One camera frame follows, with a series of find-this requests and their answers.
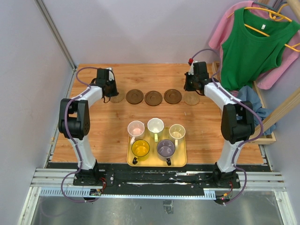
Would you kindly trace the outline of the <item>light wooden coaster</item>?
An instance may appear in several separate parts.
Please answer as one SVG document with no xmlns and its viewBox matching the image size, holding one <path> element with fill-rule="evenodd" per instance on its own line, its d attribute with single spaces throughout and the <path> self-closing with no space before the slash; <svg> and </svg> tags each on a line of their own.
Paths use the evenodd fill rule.
<svg viewBox="0 0 300 225">
<path fill-rule="evenodd" d="M 183 100 L 187 105 L 196 105 L 199 103 L 200 98 L 197 94 L 194 93 L 186 93 L 183 96 Z"/>
</svg>

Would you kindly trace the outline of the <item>woven rattan coaster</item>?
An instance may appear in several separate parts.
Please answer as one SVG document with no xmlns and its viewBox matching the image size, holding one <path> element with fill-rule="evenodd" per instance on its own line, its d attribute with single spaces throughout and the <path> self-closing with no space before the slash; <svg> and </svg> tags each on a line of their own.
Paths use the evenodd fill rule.
<svg viewBox="0 0 300 225">
<path fill-rule="evenodd" d="M 112 103 L 119 103 L 125 98 L 125 92 L 124 91 L 119 91 L 118 95 L 111 97 L 110 101 Z"/>
</svg>

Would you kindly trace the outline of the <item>brown coaster top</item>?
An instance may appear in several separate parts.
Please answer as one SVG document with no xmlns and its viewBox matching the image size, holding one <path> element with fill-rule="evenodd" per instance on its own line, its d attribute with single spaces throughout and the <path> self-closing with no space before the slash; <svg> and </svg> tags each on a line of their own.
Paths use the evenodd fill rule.
<svg viewBox="0 0 300 225">
<path fill-rule="evenodd" d="M 182 94 L 176 89 L 168 89 L 164 93 L 164 100 L 169 104 L 177 104 L 181 101 Z"/>
</svg>

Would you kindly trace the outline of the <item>brown coaster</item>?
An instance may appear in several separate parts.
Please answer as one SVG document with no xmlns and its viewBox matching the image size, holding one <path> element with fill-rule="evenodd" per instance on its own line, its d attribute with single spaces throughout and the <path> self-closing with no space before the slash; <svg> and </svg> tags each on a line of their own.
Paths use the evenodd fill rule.
<svg viewBox="0 0 300 225">
<path fill-rule="evenodd" d="M 141 103 L 143 101 L 143 98 L 144 98 L 143 93 L 138 89 L 132 89 L 128 91 L 126 94 L 127 102 L 132 105 Z"/>
<path fill-rule="evenodd" d="M 144 100 L 147 105 L 157 106 L 162 102 L 162 95 L 158 91 L 152 90 L 145 94 Z"/>
<path fill-rule="evenodd" d="M 181 101 L 182 94 L 176 89 L 168 89 L 164 93 L 164 100 L 169 104 L 177 104 Z"/>
</svg>

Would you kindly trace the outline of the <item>brown coaster bottom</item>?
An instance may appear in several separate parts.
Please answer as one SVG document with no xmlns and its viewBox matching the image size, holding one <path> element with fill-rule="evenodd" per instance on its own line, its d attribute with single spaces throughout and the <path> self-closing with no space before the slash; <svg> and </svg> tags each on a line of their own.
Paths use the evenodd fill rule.
<svg viewBox="0 0 300 225">
<path fill-rule="evenodd" d="M 147 105 L 157 106 L 162 102 L 162 95 L 158 91 L 152 90 L 145 94 L 144 100 Z"/>
</svg>

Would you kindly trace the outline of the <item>cream cup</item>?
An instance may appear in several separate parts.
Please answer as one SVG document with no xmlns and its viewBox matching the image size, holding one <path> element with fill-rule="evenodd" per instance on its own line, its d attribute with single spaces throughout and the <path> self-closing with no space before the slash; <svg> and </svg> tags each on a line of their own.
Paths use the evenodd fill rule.
<svg viewBox="0 0 300 225">
<path fill-rule="evenodd" d="M 169 139 L 173 142 L 175 149 L 181 145 L 186 135 L 185 128 L 180 124 L 173 124 L 169 128 Z"/>
</svg>

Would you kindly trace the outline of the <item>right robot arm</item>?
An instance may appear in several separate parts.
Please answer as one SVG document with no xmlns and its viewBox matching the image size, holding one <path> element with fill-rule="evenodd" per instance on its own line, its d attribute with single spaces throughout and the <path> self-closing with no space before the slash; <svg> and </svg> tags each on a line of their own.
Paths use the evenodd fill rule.
<svg viewBox="0 0 300 225">
<path fill-rule="evenodd" d="M 185 73 L 185 91 L 195 91 L 210 98 L 222 111 L 221 134 L 224 145 L 215 163 L 210 182 L 219 188 L 235 182 L 236 164 L 245 141 L 254 133 L 252 104 L 241 101 L 226 91 L 215 78 L 210 78 L 206 62 L 190 59 L 190 70 Z"/>
</svg>

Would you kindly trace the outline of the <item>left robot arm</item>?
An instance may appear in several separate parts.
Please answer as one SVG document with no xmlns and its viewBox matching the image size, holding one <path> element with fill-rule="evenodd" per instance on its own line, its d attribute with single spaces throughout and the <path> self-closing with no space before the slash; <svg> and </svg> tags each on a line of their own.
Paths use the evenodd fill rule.
<svg viewBox="0 0 300 225">
<path fill-rule="evenodd" d="M 76 158 L 77 171 L 74 185 L 97 185 L 100 181 L 98 163 L 94 157 L 88 134 L 90 132 L 90 107 L 97 101 L 117 96 L 115 75 L 111 67 L 97 68 L 97 75 L 90 83 L 84 84 L 86 89 L 73 98 L 64 98 L 60 102 L 59 132 L 71 143 Z"/>
</svg>

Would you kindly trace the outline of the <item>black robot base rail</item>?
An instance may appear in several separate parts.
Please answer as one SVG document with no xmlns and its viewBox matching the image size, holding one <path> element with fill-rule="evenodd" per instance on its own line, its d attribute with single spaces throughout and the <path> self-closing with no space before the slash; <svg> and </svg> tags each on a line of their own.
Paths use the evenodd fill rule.
<svg viewBox="0 0 300 225">
<path fill-rule="evenodd" d="M 96 179 L 90 172 L 71 174 L 74 186 L 105 185 L 105 193 L 142 196 L 203 196 L 205 188 L 240 188 L 236 172 L 221 175 L 215 165 L 183 167 L 133 167 L 126 164 L 99 164 Z"/>
</svg>

